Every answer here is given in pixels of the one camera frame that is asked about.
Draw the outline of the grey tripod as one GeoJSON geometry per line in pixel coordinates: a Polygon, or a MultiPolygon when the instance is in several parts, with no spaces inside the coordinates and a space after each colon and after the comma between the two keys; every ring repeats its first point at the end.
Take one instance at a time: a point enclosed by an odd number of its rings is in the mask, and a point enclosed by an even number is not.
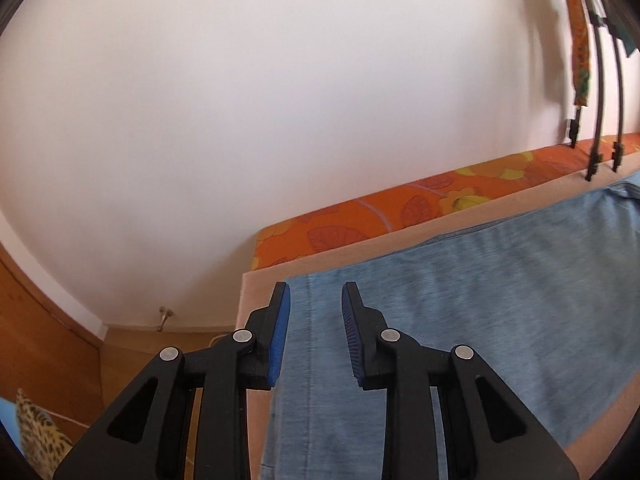
{"type": "Polygon", "coordinates": [[[591,27],[594,46],[596,47],[597,60],[597,114],[585,175],[585,180],[591,182],[603,162],[603,154],[600,152],[605,107],[605,62],[601,36],[602,29],[608,32],[612,40],[617,75],[617,131],[611,154],[612,170],[614,172],[620,168],[625,154],[623,144],[625,87],[622,67],[622,47],[620,46],[622,34],[620,33],[620,25],[616,22],[617,15],[614,12],[614,6],[608,0],[582,0],[582,5],[586,8],[588,23],[591,27]]]}

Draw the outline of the metal door stopper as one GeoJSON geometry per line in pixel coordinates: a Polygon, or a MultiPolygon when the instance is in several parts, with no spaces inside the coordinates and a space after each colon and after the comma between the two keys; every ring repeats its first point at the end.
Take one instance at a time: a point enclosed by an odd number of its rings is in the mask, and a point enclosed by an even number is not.
{"type": "Polygon", "coordinates": [[[160,320],[158,321],[156,330],[161,333],[164,330],[167,321],[174,316],[174,312],[166,307],[159,307],[158,313],[160,314],[160,320]]]}

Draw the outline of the pink bed blanket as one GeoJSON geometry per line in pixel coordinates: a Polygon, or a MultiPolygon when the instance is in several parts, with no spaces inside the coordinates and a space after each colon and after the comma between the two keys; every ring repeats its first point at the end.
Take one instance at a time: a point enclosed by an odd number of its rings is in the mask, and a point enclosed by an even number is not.
{"type": "MultiPolygon", "coordinates": [[[[465,209],[411,228],[332,249],[318,255],[303,257],[271,268],[247,272],[242,276],[236,325],[243,326],[250,316],[250,312],[266,305],[271,297],[272,286],[277,281],[285,281],[300,274],[347,266],[420,244],[436,235],[549,206],[560,200],[586,192],[590,188],[602,188],[602,186],[628,177],[638,170],[639,154],[637,152],[630,153],[624,157],[623,165],[619,170],[614,172],[601,168],[590,182],[586,181],[578,172],[574,172],[574,174],[551,180],[533,188],[526,188],[524,191],[491,200],[485,205],[465,209]]],[[[631,422],[632,415],[638,405],[639,378],[635,377],[611,407],[568,446],[567,455],[583,479],[590,478],[605,462],[614,450],[614,446],[620,442],[626,425],[631,422]]]]}

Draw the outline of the leopard print cushion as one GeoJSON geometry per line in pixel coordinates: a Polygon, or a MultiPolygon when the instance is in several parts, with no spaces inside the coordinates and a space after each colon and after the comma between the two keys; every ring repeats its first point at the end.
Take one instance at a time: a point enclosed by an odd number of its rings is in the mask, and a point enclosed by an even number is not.
{"type": "Polygon", "coordinates": [[[51,480],[73,448],[72,441],[22,389],[18,389],[16,394],[16,421],[27,463],[41,479],[51,480]]]}

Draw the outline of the wooden door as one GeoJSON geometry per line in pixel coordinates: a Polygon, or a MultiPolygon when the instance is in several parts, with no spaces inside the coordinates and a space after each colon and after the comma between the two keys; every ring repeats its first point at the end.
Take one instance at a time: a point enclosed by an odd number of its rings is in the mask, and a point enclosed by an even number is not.
{"type": "Polygon", "coordinates": [[[102,342],[1,252],[1,396],[22,390],[77,441],[104,410],[102,342]]]}

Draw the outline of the light blue denim jeans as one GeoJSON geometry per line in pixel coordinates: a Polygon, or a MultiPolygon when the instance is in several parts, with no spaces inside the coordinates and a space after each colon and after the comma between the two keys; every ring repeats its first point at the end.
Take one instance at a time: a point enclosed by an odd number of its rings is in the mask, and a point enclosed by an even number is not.
{"type": "Polygon", "coordinates": [[[561,444],[639,369],[639,179],[290,281],[265,479],[376,479],[385,396],[352,374],[344,284],[387,324],[437,350],[466,344],[561,444]]]}

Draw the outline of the orange floral bed sheet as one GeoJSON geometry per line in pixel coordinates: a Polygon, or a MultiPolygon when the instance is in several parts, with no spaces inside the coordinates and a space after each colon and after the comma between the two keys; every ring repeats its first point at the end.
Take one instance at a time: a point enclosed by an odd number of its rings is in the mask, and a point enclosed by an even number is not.
{"type": "MultiPolygon", "coordinates": [[[[601,141],[601,168],[611,169],[614,139],[601,141]]],[[[639,154],[639,137],[623,137],[625,153],[639,154]]],[[[252,263],[262,270],[417,226],[551,180],[583,174],[591,148],[555,145],[516,153],[422,178],[267,226],[258,235],[252,263]]]]}

